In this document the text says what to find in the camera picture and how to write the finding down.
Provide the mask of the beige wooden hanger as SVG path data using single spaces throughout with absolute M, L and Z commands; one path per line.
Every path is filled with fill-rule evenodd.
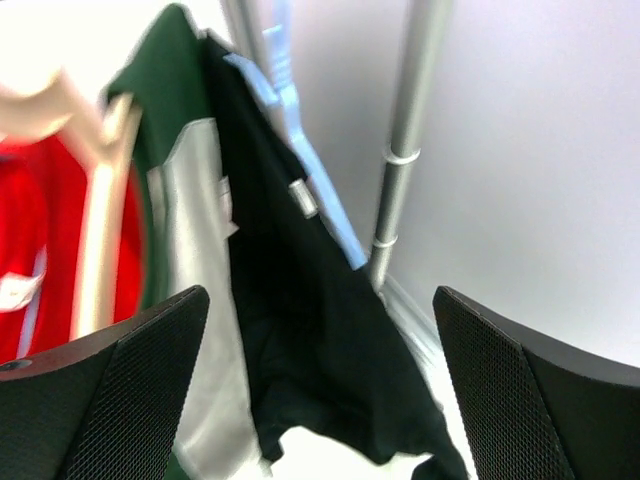
M 62 69 L 34 93 L 1 89 L 1 132 L 26 142 L 59 135 L 87 176 L 71 340 L 113 322 L 126 185 L 141 116 L 131 93 L 112 98 L 100 115 Z

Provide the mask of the light blue plastic hanger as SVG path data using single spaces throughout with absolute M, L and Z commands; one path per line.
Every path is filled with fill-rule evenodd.
M 315 214 L 321 217 L 351 268 L 357 270 L 367 263 L 367 257 L 339 195 L 303 129 L 299 96 L 292 74 L 289 24 L 282 20 L 264 30 L 263 35 L 270 44 L 272 80 L 268 80 L 253 61 L 238 54 L 228 54 L 225 60 L 240 71 L 263 106 L 282 110 L 285 139 L 307 175 L 306 181 L 294 182 L 294 198 L 307 218 Z

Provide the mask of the red t shirt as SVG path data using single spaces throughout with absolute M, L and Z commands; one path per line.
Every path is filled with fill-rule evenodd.
M 86 186 L 57 137 L 2 141 L 2 361 L 69 339 Z

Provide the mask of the green and grey t shirt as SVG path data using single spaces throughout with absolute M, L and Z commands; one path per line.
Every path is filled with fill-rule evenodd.
M 193 285 L 210 298 L 167 477 L 267 479 L 231 292 L 221 155 L 201 48 L 188 11 L 168 5 L 106 94 L 129 93 L 142 110 L 132 159 L 147 230 L 141 306 Z

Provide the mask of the black t shirt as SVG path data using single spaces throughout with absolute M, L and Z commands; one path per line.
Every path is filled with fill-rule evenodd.
M 302 426 L 376 464 L 425 455 L 417 479 L 463 479 L 464 461 L 400 332 L 362 270 L 299 204 L 306 173 L 212 36 L 201 59 L 230 183 L 232 291 L 261 452 Z

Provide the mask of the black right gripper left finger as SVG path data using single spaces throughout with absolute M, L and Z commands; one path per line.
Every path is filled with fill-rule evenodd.
M 160 479 L 203 337 L 192 286 L 136 316 L 1 366 L 1 476 Z

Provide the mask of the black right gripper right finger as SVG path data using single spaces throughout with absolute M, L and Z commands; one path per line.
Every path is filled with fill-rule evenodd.
M 639 370 L 437 288 L 433 309 L 481 479 L 639 476 Z

